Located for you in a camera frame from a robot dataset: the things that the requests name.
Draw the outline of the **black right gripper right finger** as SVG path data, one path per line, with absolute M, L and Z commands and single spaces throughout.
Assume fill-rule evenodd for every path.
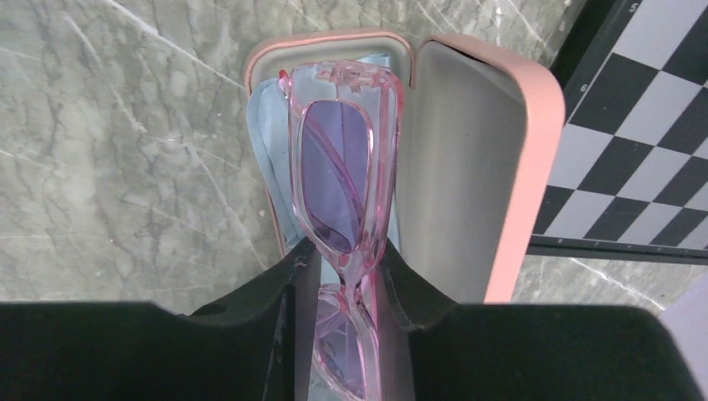
M 385 400 L 700 400 L 669 331 L 637 307 L 460 304 L 392 243 L 377 268 Z

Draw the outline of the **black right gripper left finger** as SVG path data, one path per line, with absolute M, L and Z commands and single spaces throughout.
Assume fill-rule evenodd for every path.
M 321 259 L 281 261 L 189 315 L 151 302 L 3 302 L 4 400 L 305 400 Z

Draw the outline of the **pink glasses case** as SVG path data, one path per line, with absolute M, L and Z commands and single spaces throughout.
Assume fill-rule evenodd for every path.
M 406 85 L 396 186 L 404 260 L 456 302 L 510 301 L 564 123 L 557 80 L 462 33 L 412 48 L 359 28 L 260 42 L 245 62 L 246 90 L 301 63 L 375 53 Z

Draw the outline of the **small blue cleaning cloth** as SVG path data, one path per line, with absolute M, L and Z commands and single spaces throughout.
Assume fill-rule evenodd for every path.
M 369 54 L 358 58 L 357 61 L 390 69 L 393 65 L 392 55 L 389 53 Z M 266 79 L 252 90 L 246 106 L 246 123 L 255 158 L 271 200 L 281 254 L 285 255 L 300 240 L 306 238 L 306 234 L 293 211 L 288 106 L 277 81 L 278 78 Z M 394 249 L 400 250 L 395 206 L 396 162 L 398 162 L 397 155 L 394 158 L 391 174 L 392 198 L 386 236 L 392 241 Z M 321 257 L 321 265 L 321 285 L 341 283 L 333 265 L 324 256 Z

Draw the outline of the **pink transparent sunglasses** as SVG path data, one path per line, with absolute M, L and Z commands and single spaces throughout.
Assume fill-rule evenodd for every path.
M 314 364 L 345 400 L 382 396 L 376 271 L 388 241 L 404 88 L 354 60 L 304 63 L 277 80 L 288 109 L 294 215 L 337 280 L 317 296 Z

